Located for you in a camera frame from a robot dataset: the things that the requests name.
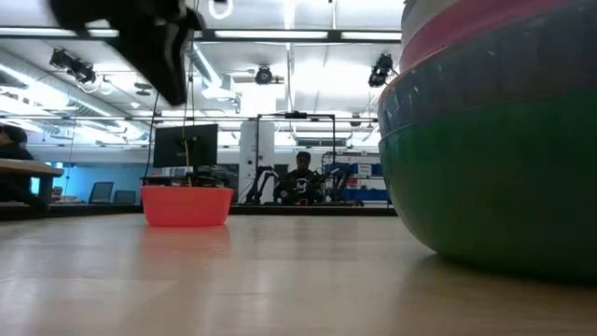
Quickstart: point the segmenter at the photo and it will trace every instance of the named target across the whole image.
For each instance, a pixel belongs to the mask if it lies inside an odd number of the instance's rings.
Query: man sitting
[[[27,151],[27,133],[16,126],[0,125],[0,159],[32,161]],[[31,189],[31,177],[19,174],[0,174],[0,202],[24,202],[24,192]]]
[[[310,164],[311,154],[300,151],[297,154],[297,169],[286,174],[276,189],[282,203],[311,204],[323,201],[321,186],[310,183],[313,177],[313,172],[309,169]]]

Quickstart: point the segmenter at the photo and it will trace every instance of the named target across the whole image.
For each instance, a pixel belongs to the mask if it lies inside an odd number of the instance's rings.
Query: office chair
[[[89,204],[110,204],[114,182],[96,182],[91,190]]]
[[[114,191],[114,204],[135,204],[137,193],[130,190]]]

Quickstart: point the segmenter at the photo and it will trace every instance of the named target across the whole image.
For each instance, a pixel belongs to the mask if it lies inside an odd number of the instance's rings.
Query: cable
[[[246,186],[246,187],[243,189],[243,191],[239,192],[239,194],[238,194],[238,195],[239,195],[239,200],[242,200],[242,199],[243,199],[243,194],[244,194],[244,192],[245,192],[245,191],[247,191],[249,188],[252,188],[254,183],[255,183],[255,179],[253,178],[253,179],[251,180],[251,183],[249,183],[249,185],[248,185],[248,186]]]
[[[144,182],[147,180],[147,173],[149,172],[149,162],[151,161],[151,138],[153,135],[153,125],[154,121],[156,120],[156,111],[158,109],[158,100],[160,99],[160,94],[156,93],[156,102],[153,104],[153,114],[151,115],[151,123],[149,124],[149,145],[147,146],[147,165],[146,165],[146,174],[144,177]]]
[[[66,183],[64,183],[64,196],[68,195],[68,182],[71,180],[71,168],[73,168],[73,149],[75,148],[76,115],[73,121],[73,137],[71,138],[71,150],[68,154],[68,169],[66,170]]]
[[[79,81],[76,82],[76,85],[85,93],[94,93],[96,91],[98,91],[100,89],[99,85],[91,90],[86,89],[85,87],[83,87],[83,84],[81,84]]]
[[[193,70],[193,63],[188,63],[188,80],[187,80],[187,92],[189,87],[191,86],[191,83],[193,82],[193,74],[192,74],[192,70]],[[188,110],[188,99],[185,102],[185,116],[183,117],[183,143],[185,144],[185,159],[187,161],[187,170],[190,170],[190,157],[188,156],[188,143],[187,143],[187,137],[186,137],[186,127],[187,127],[187,110]],[[192,182],[192,178],[191,176],[188,177],[188,186],[189,187],[193,187],[193,182]]]

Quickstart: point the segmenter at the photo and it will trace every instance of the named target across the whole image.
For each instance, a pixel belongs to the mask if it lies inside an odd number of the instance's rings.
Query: orange plastic bowl
[[[232,189],[155,187],[141,188],[143,211],[151,227],[205,227],[224,225]]]

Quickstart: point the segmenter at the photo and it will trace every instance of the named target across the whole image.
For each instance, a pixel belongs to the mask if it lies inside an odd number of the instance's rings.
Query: computer monitor
[[[217,164],[217,124],[156,129],[153,166],[199,167]],[[188,146],[188,162],[185,150]]]

